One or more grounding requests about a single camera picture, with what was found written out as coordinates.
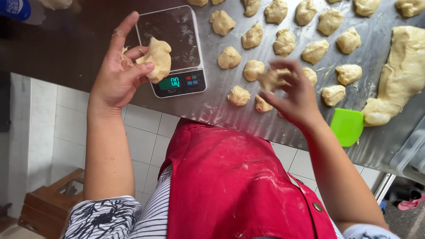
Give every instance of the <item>forearm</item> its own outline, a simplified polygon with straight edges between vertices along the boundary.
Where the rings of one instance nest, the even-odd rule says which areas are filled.
[[[344,231],[356,223],[388,229],[375,197],[324,120],[305,130],[314,175],[329,216]]]
[[[134,196],[134,173],[121,109],[99,107],[90,98],[84,200]]]

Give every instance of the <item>digital kitchen scale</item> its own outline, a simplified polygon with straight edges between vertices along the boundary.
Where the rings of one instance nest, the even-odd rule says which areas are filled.
[[[148,46],[151,37],[171,46],[170,74],[157,84],[150,83],[158,98],[205,91],[207,81],[198,26],[190,6],[141,14],[136,32],[140,46]]]

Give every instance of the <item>green dough scraper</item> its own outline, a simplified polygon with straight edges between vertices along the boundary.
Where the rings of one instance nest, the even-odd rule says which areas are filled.
[[[330,127],[341,146],[350,147],[359,139],[363,126],[361,112],[336,108]]]

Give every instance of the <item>hand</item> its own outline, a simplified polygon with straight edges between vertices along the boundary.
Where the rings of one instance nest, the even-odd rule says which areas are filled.
[[[106,107],[120,114],[121,108],[131,100],[137,87],[148,82],[145,75],[155,65],[152,62],[134,63],[148,51],[148,47],[137,46],[122,53],[125,38],[138,20],[139,14],[133,11],[115,29],[91,90],[89,108]]]
[[[286,92],[286,95],[284,98],[279,98],[270,92],[262,92],[260,97],[301,131],[314,126],[318,119],[323,119],[316,103],[315,89],[297,60],[284,58],[273,60],[270,62],[270,68],[286,68],[291,71],[292,74],[279,76],[289,83],[279,86]]]

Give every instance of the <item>apron button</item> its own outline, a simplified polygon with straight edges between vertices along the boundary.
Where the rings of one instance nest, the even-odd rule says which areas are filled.
[[[314,202],[314,203],[313,203],[313,207],[314,207],[317,211],[319,211],[319,212],[323,212],[323,208],[322,208],[322,206],[320,206],[320,204],[318,204],[317,202]]]

